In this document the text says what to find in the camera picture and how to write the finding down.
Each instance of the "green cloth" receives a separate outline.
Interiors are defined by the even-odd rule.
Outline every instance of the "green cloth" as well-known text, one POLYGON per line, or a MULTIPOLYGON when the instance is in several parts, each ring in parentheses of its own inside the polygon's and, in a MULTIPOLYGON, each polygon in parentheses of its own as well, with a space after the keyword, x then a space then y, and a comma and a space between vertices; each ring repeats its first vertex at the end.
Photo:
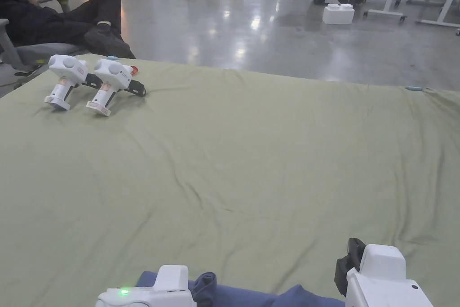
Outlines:
POLYGON ((108 118, 88 87, 45 104, 51 72, 0 99, 2 306, 93 307, 164 264, 339 297, 352 236, 458 306, 459 93, 131 62, 148 94, 108 118))

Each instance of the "blue tape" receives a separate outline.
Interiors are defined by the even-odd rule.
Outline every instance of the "blue tape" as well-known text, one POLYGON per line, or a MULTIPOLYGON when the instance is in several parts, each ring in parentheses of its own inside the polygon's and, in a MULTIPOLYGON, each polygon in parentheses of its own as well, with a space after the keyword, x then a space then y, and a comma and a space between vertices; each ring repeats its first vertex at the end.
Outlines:
POLYGON ((423 88, 421 87, 406 87, 405 89, 410 90, 410 91, 422 91, 423 88))

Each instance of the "white plastic housing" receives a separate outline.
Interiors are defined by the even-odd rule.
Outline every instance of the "white plastic housing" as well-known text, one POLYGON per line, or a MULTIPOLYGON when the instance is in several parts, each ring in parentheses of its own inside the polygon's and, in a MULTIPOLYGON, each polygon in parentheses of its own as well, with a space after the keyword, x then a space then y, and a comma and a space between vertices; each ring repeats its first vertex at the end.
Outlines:
POLYGON ((187 266, 164 265, 153 287, 108 289, 98 296, 96 307, 196 307, 188 279, 187 266))
POLYGON ((87 62, 69 55, 56 54, 50 58, 48 65, 49 69, 60 78, 50 96, 45 97, 44 101, 55 108, 68 111, 70 104, 65 102, 65 99, 76 84, 86 80, 88 74, 87 62))
POLYGON ((350 4, 329 4, 324 8, 323 22, 326 24, 351 24, 355 10, 350 4))
POLYGON ((87 107, 96 112, 109 116, 109 102, 120 89, 127 89, 131 82, 133 68, 123 65, 117 61, 100 59, 94 68, 94 74, 98 76, 103 84, 87 107))
POLYGON ((360 264, 347 273, 345 307, 433 307, 413 280, 406 279, 406 261, 392 246, 367 245, 360 264))

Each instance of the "black pants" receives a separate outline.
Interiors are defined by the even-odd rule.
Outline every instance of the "black pants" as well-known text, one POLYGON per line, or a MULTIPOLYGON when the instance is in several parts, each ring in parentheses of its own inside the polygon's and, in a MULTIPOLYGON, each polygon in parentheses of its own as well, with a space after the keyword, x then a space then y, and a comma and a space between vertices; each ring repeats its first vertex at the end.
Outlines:
POLYGON ((87 46, 83 36, 98 22, 111 22, 121 39, 121 0, 88 0, 68 13, 59 13, 40 27, 35 43, 71 43, 87 46))

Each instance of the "concrete floor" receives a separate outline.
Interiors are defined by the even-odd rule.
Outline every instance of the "concrete floor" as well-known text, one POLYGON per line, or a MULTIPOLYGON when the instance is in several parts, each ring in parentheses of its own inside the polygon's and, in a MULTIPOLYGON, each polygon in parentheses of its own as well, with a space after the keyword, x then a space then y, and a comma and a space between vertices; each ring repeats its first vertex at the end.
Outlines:
MULTIPOLYGON (((398 18, 363 19, 360 9, 351 26, 327 26, 311 0, 123 0, 122 34, 139 59, 460 90, 456 31, 417 25, 418 7, 400 9, 409 16, 402 25, 398 18)), ((2 70, 0 84, 11 75, 2 70)))

